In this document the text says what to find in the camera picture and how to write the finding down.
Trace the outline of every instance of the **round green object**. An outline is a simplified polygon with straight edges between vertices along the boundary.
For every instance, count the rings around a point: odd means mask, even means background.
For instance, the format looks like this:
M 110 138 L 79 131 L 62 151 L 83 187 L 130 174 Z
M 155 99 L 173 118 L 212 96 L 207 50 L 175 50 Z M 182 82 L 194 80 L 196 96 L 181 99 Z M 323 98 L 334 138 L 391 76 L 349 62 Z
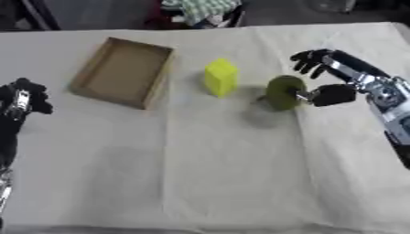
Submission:
M 269 82 L 265 98 L 276 111 L 292 110 L 300 104 L 292 90 L 306 91 L 307 87 L 298 77 L 280 76 Z

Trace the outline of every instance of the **yellow foam block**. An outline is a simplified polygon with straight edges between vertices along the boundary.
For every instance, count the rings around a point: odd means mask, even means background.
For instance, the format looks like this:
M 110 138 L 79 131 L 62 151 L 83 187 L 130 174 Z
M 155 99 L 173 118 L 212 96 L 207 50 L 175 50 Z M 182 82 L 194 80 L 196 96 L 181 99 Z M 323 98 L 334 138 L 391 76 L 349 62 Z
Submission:
M 218 58 L 205 68 L 205 86 L 220 98 L 236 89 L 237 79 L 238 68 L 225 58 Z

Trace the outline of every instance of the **brown cardboard box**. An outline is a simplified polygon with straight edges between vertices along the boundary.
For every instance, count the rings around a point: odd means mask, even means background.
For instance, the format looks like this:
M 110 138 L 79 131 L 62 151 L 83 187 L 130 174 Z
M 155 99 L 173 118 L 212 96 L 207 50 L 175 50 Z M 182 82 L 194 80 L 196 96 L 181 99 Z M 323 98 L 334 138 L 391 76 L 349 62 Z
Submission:
M 85 97 L 147 109 L 160 92 L 173 49 L 108 38 L 70 85 Z

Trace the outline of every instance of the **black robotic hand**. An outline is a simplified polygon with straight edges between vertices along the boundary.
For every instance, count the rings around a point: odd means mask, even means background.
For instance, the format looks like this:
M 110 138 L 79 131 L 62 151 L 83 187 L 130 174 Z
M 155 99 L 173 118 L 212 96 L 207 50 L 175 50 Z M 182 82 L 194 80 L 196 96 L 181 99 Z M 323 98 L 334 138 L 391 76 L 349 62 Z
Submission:
M 28 106 L 20 118 L 12 118 L 7 110 L 16 103 L 16 95 L 20 90 L 29 93 Z M 0 87 L 0 168 L 8 168 L 14 161 L 17 147 L 17 134 L 20 132 L 26 117 L 31 112 L 52 114 L 53 107 L 47 102 L 47 88 L 28 79 L 17 81 Z
M 302 74 L 307 74 L 311 70 L 314 70 L 310 75 L 312 79 L 316 79 L 323 72 L 327 71 L 345 82 L 351 81 L 350 76 L 347 76 L 339 69 L 332 68 L 328 62 L 328 59 L 337 61 L 339 64 L 358 73 L 365 73 L 375 77 L 389 77 L 389 75 L 384 71 L 341 50 L 308 50 L 297 53 L 290 59 L 297 62 L 295 65 L 295 70 L 300 71 Z
M 294 70 L 299 71 L 301 74 L 308 74 L 313 70 L 310 74 L 312 79 L 318 78 L 323 72 L 327 71 L 346 83 L 351 81 L 351 77 L 346 76 L 342 72 L 326 64 L 324 61 L 325 57 L 337 60 L 340 64 L 350 66 L 350 68 L 353 68 L 354 70 L 370 69 L 370 67 L 372 67 L 371 71 L 376 69 L 339 50 L 319 49 L 303 51 L 292 56 L 291 60 L 297 63 Z M 356 90 L 354 87 L 347 84 L 324 85 L 318 87 L 315 92 L 316 95 L 314 95 L 312 102 L 318 107 L 342 104 L 356 100 Z

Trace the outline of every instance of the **white tablecloth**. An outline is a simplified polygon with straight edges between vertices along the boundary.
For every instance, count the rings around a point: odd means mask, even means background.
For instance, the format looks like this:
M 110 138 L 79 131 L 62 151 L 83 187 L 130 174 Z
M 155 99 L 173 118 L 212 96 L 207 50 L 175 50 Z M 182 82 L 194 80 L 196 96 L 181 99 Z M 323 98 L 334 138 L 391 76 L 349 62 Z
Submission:
M 169 93 L 155 111 L 67 92 L 107 37 L 176 49 Z M 20 135 L 6 222 L 406 233 L 410 172 L 363 97 L 283 113 L 254 103 L 271 78 L 293 74 L 290 55 L 312 48 L 343 49 L 391 74 L 410 75 L 410 47 L 388 23 L 2 34 L 1 81 L 44 83 L 56 106 L 51 116 L 30 116 Z M 241 72 L 239 89 L 226 99 L 200 86 L 216 58 Z M 306 81 L 312 89 L 338 82 Z

